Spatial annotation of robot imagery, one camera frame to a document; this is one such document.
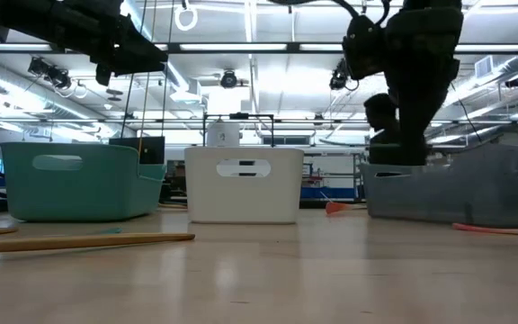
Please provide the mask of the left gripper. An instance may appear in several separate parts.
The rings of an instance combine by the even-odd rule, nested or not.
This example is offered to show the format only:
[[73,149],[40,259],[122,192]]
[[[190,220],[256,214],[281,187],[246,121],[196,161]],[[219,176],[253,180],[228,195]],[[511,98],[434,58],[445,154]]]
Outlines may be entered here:
[[[65,0],[60,23],[60,47],[85,54],[96,65],[95,79],[107,86],[115,75],[165,69],[168,55],[138,31],[129,16],[121,16],[122,0]],[[127,60],[112,67],[114,45],[148,60]]]

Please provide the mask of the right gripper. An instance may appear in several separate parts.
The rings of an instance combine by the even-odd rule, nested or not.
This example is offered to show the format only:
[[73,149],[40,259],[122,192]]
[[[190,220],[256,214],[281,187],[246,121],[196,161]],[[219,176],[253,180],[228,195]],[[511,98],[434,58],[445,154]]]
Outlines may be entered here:
[[457,76],[454,58],[463,24],[459,8],[401,10],[385,28],[388,88],[398,100],[400,165],[424,165],[424,131],[441,108],[445,96],[415,96],[444,92]]

